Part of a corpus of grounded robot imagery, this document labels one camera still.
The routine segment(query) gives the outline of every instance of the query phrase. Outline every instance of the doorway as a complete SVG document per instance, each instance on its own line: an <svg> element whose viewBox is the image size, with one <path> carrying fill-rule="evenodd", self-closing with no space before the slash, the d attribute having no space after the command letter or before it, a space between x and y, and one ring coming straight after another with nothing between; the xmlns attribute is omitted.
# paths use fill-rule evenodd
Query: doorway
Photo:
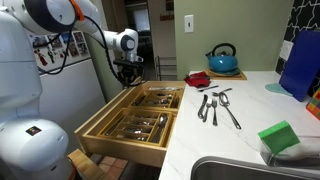
<svg viewBox="0 0 320 180"><path fill-rule="evenodd" d="M124 0L128 25L138 32L138 55L144 59L144 80L157 80L147 0Z"/></svg>

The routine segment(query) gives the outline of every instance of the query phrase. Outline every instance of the electrical outlet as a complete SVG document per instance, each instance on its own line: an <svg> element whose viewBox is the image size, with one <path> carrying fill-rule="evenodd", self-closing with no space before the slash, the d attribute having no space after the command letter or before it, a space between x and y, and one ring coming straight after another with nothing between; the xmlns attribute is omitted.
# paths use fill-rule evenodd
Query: electrical outlet
<svg viewBox="0 0 320 180"><path fill-rule="evenodd" d="M184 16L184 32L191 33L194 31L193 15Z"/></svg>
<svg viewBox="0 0 320 180"><path fill-rule="evenodd" d="M282 59L288 61L292 46L293 46L292 42L284 40L282 43L282 47L281 47L281 51L280 51L279 56Z"/></svg>

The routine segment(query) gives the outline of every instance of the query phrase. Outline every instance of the green sponge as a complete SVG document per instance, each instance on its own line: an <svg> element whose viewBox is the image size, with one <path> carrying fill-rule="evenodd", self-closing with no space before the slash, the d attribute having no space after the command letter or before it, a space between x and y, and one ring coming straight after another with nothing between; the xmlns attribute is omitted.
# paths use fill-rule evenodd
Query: green sponge
<svg viewBox="0 0 320 180"><path fill-rule="evenodd" d="M299 138L286 121L261 131L258 135L269 151L275 155L287 147L300 143Z"/></svg>

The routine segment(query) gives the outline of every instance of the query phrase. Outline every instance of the floor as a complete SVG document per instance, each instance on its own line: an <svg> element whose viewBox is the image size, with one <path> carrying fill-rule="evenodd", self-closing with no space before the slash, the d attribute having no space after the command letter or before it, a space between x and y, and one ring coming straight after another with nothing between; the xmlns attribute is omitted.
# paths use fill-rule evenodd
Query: floor
<svg viewBox="0 0 320 180"><path fill-rule="evenodd" d="M103 157L98 166L108 176L119 180L157 180L161 171L160 168L107 156Z"/></svg>

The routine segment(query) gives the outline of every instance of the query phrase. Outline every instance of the white robot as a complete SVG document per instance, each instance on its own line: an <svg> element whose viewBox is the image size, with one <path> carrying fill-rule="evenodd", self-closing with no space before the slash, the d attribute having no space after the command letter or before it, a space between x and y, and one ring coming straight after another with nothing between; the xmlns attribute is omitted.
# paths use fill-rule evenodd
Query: white robot
<svg viewBox="0 0 320 180"><path fill-rule="evenodd" d="M0 0L0 158L18 179L68 179L72 174L66 132L40 118L42 87L25 29L44 35L75 27L103 47L124 52L117 64L135 67L143 61L136 55L136 31L101 31L96 25L100 14L89 0Z"/></svg>

